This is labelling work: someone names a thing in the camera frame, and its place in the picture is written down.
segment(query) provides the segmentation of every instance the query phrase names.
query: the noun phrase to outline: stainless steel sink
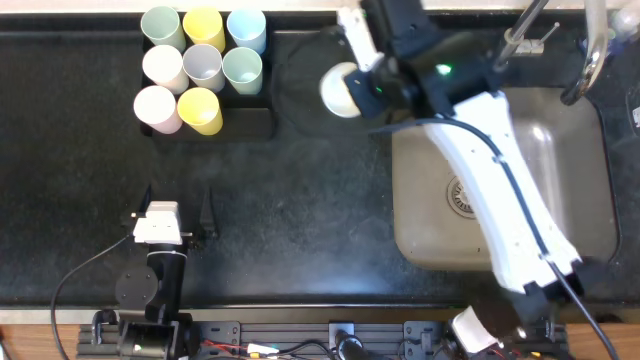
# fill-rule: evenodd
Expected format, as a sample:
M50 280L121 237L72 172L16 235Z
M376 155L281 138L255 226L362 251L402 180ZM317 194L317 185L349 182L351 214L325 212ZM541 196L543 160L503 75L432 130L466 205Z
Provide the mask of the stainless steel sink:
M553 219L582 256L608 261L618 238L598 112L584 98L563 105L562 89L504 92L518 146ZM420 128L393 135L393 197L395 238L409 261L429 269L490 269L464 189Z

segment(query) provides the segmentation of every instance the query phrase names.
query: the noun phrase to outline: black tray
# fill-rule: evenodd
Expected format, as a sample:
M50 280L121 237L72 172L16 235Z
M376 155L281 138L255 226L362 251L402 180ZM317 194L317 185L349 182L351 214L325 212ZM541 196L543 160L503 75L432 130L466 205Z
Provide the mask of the black tray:
M236 48L236 43L226 28L228 13L222 13L224 24L226 47L222 56L224 57L231 49ZM155 131L151 126L140 122L140 132L147 137L160 141L201 141L201 142L251 142L251 141L267 141L273 137L276 128L275 116L272 113L271 106L271 77L272 77L272 59L270 51L272 29L269 26L267 18L267 50L261 55L262 58L262 90L256 95L240 95L233 88L229 81L222 91L216 94L220 102L222 111L223 125L220 132L213 136L205 136L195 131L191 126L183 124L180 130L173 134L162 134ZM193 45L189 36L185 33L187 40L187 49ZM153 47L153 43L144 38L142 48L146 53ZM155 85L144 72L142 73L142 87ZM189 89L197 87L196 84L189 79Z

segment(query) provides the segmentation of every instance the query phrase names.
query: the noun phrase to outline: yellow cup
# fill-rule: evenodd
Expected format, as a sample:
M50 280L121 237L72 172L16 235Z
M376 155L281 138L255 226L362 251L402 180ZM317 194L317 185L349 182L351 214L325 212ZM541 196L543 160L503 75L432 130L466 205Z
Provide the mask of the yellow cup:
M178 100L178 115L202 135L215 135L222 129L218 97L211 90L193 88Z
M194 44L209 44L221 53L224 51L224 24L216 8L203 6L191 9L184 16L182 26Z

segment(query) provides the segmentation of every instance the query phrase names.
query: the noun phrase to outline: white wall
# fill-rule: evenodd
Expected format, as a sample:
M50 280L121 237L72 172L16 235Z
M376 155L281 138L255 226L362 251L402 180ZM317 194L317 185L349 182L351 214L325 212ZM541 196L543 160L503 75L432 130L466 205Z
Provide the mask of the white wall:
M606 0L610 8L629 1ZM427 9L524 9L530 0L422 0ZM0 13L50 12L144 12L157 5L187 10L197 5L214 5L220 10L259 7L264 10L335 10L358 0L0 0ZM578 9L582 0L551 0L547 9Z

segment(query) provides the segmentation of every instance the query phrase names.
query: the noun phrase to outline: sink drain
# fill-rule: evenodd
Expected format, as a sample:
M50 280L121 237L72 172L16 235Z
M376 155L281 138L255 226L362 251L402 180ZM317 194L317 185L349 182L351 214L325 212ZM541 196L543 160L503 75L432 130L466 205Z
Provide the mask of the sink drain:
M475 219L476 216L473 213L473 209L471 208L471 204L469 203L469 198L467 198L467 194L464 192L464 187L458 177L454 177L450 182L449 186L447 186L447 201L449 202L449 206L455 211L458 215L465 217L467 219Z

